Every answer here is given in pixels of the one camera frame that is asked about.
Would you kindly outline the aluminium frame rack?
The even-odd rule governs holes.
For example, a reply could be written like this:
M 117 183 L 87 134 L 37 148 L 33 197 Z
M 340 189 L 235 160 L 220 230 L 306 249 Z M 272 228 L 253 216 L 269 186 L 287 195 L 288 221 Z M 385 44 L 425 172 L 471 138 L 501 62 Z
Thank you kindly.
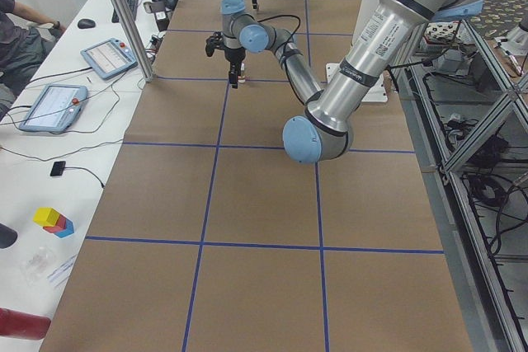
M 455 217 L 489 351 L 527 348 L 527 54 L 475 24 L 432 24 L 398 73 Z

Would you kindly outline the black computer mouse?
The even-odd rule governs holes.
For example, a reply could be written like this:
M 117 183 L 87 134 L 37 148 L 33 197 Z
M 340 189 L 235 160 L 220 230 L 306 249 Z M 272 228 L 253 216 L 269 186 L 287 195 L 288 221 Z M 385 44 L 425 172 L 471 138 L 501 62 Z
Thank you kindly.
M 77 23 L 78 29 L 81 29 L 81 30 L 92 29 L 95 26 L 96 26 L 96 22 L 94 20 L 88 19 L 88 18 L 82 18 Z

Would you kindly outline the clear plastic bag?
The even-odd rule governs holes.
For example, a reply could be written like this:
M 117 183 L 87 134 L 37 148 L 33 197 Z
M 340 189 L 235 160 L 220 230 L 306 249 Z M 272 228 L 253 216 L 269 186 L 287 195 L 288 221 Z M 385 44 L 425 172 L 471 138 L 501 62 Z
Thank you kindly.
M 39 246 L 20 264 L 21 273 L 28 285 L 36 284 L 56 262 L 55 253 L 47 246 Z

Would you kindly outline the small black box device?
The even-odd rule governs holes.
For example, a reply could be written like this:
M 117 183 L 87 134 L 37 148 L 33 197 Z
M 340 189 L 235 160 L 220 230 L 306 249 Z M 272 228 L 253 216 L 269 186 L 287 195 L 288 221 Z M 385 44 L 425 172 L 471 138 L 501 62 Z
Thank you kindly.
M 51 177 L 62 176 L 65 170 L 65 167 L 66 167 L 66 161 L 56 161 L 54 162 L 49 175 Z

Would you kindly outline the blue teach pendant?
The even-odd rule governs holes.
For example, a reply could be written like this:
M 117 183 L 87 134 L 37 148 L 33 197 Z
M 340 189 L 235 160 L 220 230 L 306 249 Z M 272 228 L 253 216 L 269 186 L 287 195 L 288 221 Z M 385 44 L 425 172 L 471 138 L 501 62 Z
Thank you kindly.
M 77 119 L 87 97 L 85 86 L 47 84 L 18 128 L 25 132 L 62 133 Z
M 80 54 L 103 80 L 111 79 L 137 65 L 132 49 L 116 38 L 110 38 L 81 50 Z

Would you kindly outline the red cylinder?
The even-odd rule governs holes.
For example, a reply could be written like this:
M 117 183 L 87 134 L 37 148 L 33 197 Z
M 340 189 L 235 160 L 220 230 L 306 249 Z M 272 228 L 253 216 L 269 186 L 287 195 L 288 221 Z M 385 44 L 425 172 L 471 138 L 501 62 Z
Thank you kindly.
M 1 336 L 23 340 L 42 340 L 50 324 L 51 320 L 48 317 L 1 308 Z

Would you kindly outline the near blue teach pendant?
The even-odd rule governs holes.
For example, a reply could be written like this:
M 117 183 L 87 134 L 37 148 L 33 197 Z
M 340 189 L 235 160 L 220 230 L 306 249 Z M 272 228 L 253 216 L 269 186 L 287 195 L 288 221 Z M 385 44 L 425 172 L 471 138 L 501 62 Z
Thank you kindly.
M 18 128 L 25 132 L 62 133 L 77 119 L 87 97 L 85 86 L 47 84 Z

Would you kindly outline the white brass PPR valve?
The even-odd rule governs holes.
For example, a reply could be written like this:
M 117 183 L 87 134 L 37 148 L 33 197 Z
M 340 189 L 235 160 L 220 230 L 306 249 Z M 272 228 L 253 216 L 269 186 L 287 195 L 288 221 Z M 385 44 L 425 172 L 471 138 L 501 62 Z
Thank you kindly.
M 239 75 L 238 75 L 238 82 L 240 84 L 243 84 L 243 83 L 246 82 L 246 66 L 245 66 L 245 63 L 241 63 L 240 72 L 239 72 Z

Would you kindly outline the brown paper table mat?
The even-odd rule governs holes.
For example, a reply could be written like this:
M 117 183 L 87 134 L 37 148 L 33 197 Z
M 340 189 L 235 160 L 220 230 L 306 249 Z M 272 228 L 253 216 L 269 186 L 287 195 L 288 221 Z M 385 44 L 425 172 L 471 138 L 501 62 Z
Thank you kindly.
M 301 165 L 271 54 L 227 83 L 220 0 L 180 0 L 44 351 L 469 351 L 396 92 Z

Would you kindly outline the yellow toy block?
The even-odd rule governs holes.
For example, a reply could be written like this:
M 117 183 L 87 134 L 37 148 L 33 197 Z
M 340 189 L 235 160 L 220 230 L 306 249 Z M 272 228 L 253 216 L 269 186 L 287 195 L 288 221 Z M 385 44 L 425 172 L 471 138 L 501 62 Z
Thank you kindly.
M 59 221 L 60 213 L 51 207 L 40 207 L 35 211 L 33 222 L 41 227 L 54 227 Z

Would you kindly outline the blue toy block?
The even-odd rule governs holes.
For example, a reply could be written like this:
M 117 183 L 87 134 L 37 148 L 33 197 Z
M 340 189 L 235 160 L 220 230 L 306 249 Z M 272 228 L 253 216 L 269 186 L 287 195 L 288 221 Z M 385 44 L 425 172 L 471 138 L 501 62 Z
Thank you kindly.
M 73 222 L 69 219 L 65 219 L 64 229 L 54 233 L 56 237 L 65 238 L 74 234 L 74 225 Z

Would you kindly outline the seated person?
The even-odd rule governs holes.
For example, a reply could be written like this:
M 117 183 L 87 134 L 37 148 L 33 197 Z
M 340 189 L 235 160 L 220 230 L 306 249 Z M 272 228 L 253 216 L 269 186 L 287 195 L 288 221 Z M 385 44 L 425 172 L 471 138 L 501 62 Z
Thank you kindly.
M 8 16 L 18 16 L 37 25 L 51 24 L 62 35 L 67 27 L 16 0 L 1 0 L 1 84 L 16 99 L 30 82 L 54 44 L 34 28 L 16 26 Z

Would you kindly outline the far blue teach pendant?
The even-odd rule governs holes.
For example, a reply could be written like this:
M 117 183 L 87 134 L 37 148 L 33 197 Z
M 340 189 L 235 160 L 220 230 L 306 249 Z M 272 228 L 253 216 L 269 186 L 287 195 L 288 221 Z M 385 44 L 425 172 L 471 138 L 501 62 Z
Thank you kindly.
M 80 54 L 103 80 L 111 79 L 137 65 L 132 49 L 116 38 L 110 38 L 81 50 Z

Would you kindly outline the red toy block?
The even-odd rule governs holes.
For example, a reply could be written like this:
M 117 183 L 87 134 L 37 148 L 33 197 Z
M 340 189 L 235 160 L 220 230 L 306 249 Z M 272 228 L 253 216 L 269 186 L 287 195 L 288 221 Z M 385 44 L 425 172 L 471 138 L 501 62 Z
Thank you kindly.
M 44 230 L 46 232 L 50 232 L 50 233 L 53 233 L 53 234 L 58 233 L 58 232 L 62 232 L 66 228 L 67 228 L 67 219 L 62 214 L 60 214 L 58 216 L 55 225 L 53 225 L 53 226 L 44 226 Z

